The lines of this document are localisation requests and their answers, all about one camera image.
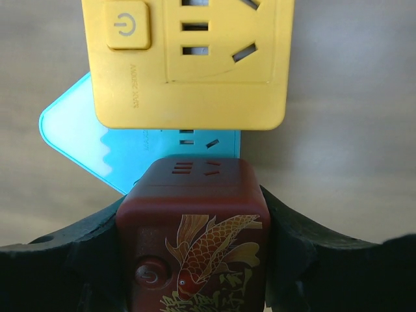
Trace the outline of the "yellow cube socket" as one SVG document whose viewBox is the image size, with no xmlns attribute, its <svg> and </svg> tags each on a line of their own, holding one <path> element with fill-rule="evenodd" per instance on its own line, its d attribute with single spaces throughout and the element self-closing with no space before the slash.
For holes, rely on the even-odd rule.
<svg viewBox="0 0 416 312">
<path fill-rule="evenodd" d="M 83 1 L 95 114 L 111 129 L 271 130 L 293 1 Z"/>
</svg>

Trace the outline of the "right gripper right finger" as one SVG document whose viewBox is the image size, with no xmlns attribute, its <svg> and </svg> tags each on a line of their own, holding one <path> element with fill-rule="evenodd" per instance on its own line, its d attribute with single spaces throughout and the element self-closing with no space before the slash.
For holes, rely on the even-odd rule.
<svg viewBox="0 0 416 312">
<path fill-rule="evenodd" d="M 266 188 L 266 306 L 273 311 L 414 311 L 415 234 L 376 244 L 331 230 Z"/>
</svg>

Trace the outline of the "brown patterned cube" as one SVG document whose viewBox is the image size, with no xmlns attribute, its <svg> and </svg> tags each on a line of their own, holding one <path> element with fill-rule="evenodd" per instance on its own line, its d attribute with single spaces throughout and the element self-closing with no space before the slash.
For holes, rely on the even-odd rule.
<svg viewBox="0 0 416 312">
<path fill-rule="evenodd" d="M 155 161 L 116 213 L 129 311 L 262 311 L 270 215 L 242 159 Z"/>
</svg>

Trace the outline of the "teal triangular block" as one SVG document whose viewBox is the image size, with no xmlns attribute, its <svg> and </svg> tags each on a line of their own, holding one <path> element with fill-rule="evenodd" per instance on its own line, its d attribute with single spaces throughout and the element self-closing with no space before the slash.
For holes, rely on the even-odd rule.
<svg viewBox="0 0 416 312">
<path fill-rule="evenodd" d="M 236 130 L 109 129 L 97 119 L 90 74 L 78 80 L 40 115 L 44 141 L 121 194 L 149 166 L 173 156 L 233 157 L 241 150 Z"/>
</svg>

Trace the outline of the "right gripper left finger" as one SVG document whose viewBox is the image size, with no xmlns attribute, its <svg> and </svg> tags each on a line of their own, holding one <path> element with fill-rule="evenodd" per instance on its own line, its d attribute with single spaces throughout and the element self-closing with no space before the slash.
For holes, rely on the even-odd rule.
<svg viewBox="0 0 416 312">
<path fill-rule="evenodd" d="M 2 311 L 126 311 L 115 216 L 108 207 L 28 244 L 1 247 Z"/>
</svg>

